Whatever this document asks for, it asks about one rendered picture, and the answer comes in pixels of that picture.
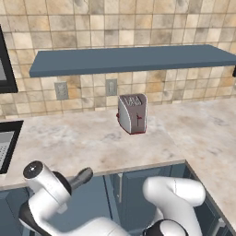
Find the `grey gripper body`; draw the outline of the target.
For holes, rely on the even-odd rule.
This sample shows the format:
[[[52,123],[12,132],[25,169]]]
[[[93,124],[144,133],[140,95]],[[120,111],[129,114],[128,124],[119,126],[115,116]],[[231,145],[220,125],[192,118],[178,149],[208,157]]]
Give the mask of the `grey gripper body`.
[[[87,167],[81,170],[75,177],[70,180],[72,190],[76,190],[79,186],[87,183],[93,177],[93,170]]]

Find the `blue cupboard door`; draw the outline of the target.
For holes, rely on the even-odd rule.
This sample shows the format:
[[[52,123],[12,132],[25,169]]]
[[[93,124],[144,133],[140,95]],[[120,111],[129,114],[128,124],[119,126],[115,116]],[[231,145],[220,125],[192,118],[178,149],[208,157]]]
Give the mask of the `blue cupboard door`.
[[[145,199],[143,194],[144,181],[148,177],[169,176],[170,173],[171,167],[122,172],[122,203],[119,203],[117,196],[119,194],[118,173],[111,175],[114,219],[131,236],[141,236],[143,229],[149,225],[155,215],[156,208]]]

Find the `blue cupboard front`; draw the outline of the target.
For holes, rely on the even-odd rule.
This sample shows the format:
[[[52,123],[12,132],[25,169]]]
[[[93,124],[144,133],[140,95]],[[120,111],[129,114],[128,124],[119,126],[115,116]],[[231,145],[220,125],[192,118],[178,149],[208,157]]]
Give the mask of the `blue cupboard front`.
[[[18,212],[29,197],[26,188],[0,191],[0,236],[24,235],[24,226],[18,219]]]

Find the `silver toaster with red trim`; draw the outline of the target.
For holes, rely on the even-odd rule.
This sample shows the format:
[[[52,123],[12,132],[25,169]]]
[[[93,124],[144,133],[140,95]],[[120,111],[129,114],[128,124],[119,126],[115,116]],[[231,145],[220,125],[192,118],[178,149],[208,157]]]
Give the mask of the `silver toaster with red trim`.
[[[129,135],[144,134],[147,131],[148,98],[145,94],[129,94],[118,97],[119,125]]]

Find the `black framed sink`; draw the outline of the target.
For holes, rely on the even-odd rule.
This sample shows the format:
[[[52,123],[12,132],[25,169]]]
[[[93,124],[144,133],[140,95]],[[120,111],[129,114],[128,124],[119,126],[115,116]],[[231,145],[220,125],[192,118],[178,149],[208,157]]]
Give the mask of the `black framed sink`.
[[[22,120],[0,123],[0,174],[7,173],[22,125]]]

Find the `blue corner cupboard run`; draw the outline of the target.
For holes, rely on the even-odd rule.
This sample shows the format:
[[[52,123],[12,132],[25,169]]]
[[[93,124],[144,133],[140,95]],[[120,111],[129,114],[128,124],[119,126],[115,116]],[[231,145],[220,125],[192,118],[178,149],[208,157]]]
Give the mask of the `blue corner cupboard run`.
[[[173,165],[171,167],[171,177],[199,180],[185,163]],[[218,213],[215,204],[210,200],[208,193],[206,193],[205,202],[201,206],[195,208],[195,214],[203,236],[214,236],[216,225],[221,216]],[[217,236],[236,236],[236,232],[232,232],[230,227],[226,224],[224,228],[218,230]]]

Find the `black microwave oven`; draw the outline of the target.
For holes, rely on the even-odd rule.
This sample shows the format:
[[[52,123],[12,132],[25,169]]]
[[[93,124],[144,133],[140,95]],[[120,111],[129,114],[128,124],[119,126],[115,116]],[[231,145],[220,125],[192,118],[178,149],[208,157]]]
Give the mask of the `black microwave oven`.
[[[4,93],[18,93],[18,87],[0,26],[0,94]]]

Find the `grey wall socket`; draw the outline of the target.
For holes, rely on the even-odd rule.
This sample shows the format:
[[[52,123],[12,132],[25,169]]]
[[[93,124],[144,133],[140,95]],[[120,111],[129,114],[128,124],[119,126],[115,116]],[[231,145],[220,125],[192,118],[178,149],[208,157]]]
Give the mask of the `grey wall socket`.
[[[58,100],[68,100],[68,88],[65,81],[63,82],[55,82],[54,83],[56,98]]]

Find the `grey wall switch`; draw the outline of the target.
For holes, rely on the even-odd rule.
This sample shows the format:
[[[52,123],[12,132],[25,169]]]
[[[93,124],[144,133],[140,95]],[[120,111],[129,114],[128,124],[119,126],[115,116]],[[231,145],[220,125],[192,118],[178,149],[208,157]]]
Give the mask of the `grey wall switch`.
[[[105,88],[106,88],[107,96],[116,96],[117,95],[117,80],[107,79]]]

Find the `blue wall shelf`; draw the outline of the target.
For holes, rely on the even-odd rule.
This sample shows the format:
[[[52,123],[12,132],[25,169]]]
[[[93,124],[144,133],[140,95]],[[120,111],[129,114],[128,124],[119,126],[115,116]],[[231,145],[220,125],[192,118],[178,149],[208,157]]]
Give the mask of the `blue wall shelf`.
[[[110,74],[236,65],[236,55],[212,45],[39,51],[31,77]]]

